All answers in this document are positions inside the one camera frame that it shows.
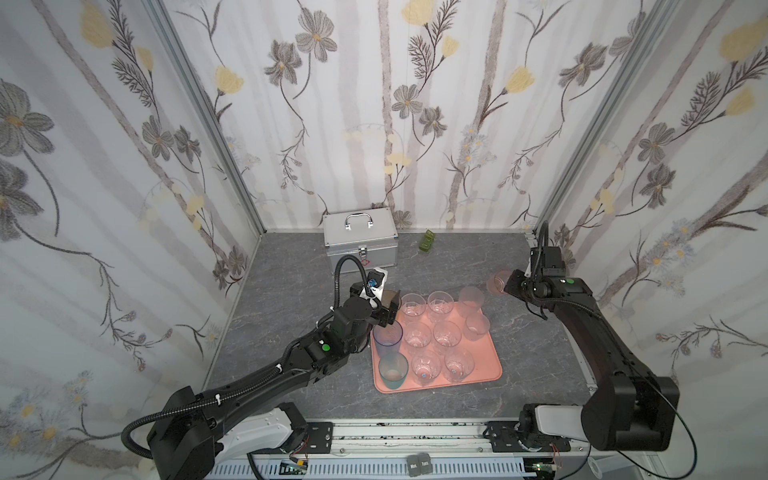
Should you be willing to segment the clear faceted cup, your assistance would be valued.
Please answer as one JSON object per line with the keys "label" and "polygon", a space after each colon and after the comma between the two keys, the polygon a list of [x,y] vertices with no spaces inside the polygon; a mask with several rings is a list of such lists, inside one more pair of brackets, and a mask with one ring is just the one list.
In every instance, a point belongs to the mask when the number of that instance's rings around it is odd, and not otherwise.
{"label": "clear faceted cup", "polygon": [[403,327],[403,344],[410,350],[426,349],[432,341],[431,328],[421,322],[413,322]]}
{"label": "clear faceted cup", "polygon": [[417,352],[410,361],[414,381],[421,386],[434,382],[440,375],[442,360],[431,350]]}
{"label": "clear faceted cup", "polygon": [[422,295],[407,293],[400,298],[398,320],[402,325],[420,321],[426,308],[426,299]]}

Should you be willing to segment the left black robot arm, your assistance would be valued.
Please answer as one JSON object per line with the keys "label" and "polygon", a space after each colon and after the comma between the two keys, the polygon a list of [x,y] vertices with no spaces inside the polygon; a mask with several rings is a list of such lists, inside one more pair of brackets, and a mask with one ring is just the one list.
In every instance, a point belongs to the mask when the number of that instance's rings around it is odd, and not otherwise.
{"label": "left black robot arm", "polygon": [[185,387],[163,410],[129,423],[123,446],[154,462],[162,479],[203,479],[227,449],[224,437],[252,415],[276,414],[285,434],[268,437],[266,449],[292,447],[306,422],[300,412],[275,400],[335,373],[361,352],[376,326],[392,324],[401,303],[398,291],[380,298],[351,296],[324,315],[309,333],[293,340],[281,357],[264,368],[201,393]]}

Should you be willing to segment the silver first aid case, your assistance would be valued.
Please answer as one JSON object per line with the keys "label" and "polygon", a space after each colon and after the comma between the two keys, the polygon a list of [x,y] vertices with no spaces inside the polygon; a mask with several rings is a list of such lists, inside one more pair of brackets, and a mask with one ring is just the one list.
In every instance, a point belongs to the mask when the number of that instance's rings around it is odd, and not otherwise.
{"label": "silver first aid case", "polygon": [[366,269],[397,262],[399,235],[387,208],[328,214],[322,226],[331,272],[344,255],[356,257]]}

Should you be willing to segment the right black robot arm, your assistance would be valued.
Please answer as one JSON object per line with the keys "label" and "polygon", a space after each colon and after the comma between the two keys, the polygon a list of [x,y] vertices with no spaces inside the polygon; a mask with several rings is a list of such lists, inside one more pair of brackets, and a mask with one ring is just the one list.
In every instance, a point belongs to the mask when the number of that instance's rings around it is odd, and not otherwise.
{"label": "right black robot arm", "polygon": [[561,251],[542,244],[530,251],[530,270],[515,270],[505,293],[523,301],[539,317],[553,314],[568,330],[596,381],[582,406],[527,404],[520,413],[518,437],[527,447],[556,438],[588,442],[601,451],[627,456],[631,451],[661,452],[671,442],[678,386],[659,377],[626,346],[599,310],[592,290],[570,277]]}

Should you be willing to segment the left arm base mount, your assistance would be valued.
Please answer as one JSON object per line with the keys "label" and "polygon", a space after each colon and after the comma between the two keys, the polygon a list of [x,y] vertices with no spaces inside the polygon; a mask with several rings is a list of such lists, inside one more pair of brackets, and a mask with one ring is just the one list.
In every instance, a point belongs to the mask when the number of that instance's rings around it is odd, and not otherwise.
{"label": "left arm base mount", "polygon": [[261,450],[261,453],[293,456],[329,454],[332,447],[333,431],[333,422],[309,422],[297,433],[292,433],[281,446]]}

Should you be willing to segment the teal plastic cup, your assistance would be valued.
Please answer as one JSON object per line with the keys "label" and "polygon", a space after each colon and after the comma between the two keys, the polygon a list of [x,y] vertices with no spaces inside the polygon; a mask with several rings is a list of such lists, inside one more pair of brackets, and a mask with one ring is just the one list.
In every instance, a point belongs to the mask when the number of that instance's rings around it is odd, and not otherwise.
{"label": "teal plastic cup", "polygon": [[405,382],[408,372],[408,360],[403,354],[399,352],[387,353],[379,360],[379,379],[389,390],[399,389]]}

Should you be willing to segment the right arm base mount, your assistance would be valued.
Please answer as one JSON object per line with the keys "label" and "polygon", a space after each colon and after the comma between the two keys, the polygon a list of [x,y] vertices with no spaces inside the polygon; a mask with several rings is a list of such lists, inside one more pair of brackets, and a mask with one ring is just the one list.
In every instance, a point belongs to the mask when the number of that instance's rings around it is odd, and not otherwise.
{"label": "right arm base mount", "polygon": [[570,442],[563,437],[523,431],[517,421],[489,421],[482,437],[493,453],[562,453],[570,452]]}

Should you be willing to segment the blue plastic cup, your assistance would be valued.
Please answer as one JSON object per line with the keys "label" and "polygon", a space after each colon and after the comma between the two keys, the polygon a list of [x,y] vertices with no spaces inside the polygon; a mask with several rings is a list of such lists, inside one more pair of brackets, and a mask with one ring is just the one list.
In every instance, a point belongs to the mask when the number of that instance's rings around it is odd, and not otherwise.
{"label": "blue plastic cup", "polygon": [[373,328],[375,350],[379,357],[398,353],[403,339],[403,328],[398,321]]}

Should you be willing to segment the pink plastic cup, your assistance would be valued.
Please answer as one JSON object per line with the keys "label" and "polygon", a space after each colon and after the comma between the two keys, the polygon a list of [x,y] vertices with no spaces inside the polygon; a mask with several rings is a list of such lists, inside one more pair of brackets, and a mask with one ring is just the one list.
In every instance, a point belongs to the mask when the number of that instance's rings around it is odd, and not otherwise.
{"label": "pink plastic cup", "polygon": [[511,275],[511,270],[501,270],[492,274],[486,282],[488,292],[492,295],[504,295],[506,284]]}

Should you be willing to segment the clear faceted cup front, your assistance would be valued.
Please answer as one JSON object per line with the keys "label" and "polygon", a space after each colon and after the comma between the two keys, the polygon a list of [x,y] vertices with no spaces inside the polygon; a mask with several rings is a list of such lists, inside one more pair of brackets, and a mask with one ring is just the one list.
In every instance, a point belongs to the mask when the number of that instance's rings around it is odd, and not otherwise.
{"label": "clear faceted cup front", "polygon": [[434,382],[440,375],[442,360],[431,350],[417,352],[410,361],[414,381],[421,386]]}

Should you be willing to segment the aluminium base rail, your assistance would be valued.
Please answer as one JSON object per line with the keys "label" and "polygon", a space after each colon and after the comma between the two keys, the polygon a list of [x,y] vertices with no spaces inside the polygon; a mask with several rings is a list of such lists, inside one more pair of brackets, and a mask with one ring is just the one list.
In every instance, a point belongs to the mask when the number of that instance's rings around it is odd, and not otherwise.
{"label": "aluminium base rail", "polygon": [[[595,479],[591,457],[619,455],[567,439],[570,452],[493,453],[482,437],[487,419],[331,419],[329,454],[266,454],[283,438],[276,414],[246,420],[224,441],[222,460],[203,479]],[[655,479],[666,472],[652,454],[624,457]]]}

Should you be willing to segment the small green object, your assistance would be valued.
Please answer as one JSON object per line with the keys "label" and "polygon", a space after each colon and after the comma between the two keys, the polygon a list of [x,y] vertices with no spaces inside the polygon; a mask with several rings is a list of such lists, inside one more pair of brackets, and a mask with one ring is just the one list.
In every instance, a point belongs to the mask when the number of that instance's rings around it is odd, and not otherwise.
{"label": "small green object", "polygon": [[419,242],[419,250],[422,252],[429,252],[434,245],[435,238],[436,234],[432,230],[427,229]]}

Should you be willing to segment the pink plastic tray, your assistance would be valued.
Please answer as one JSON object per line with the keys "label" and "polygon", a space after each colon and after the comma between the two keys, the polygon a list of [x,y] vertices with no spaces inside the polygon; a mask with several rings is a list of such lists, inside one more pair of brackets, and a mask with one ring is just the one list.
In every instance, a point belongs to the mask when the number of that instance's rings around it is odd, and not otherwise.
{"label": "pink plastic tray", "polygon": [[419,317],[408,308],[383,336],[371,335],[372,376],[383,394],[426,391],[498,380],[502,365],[490,324],[481,311],[470,319],[452,310],[432,322],[430,308]]}

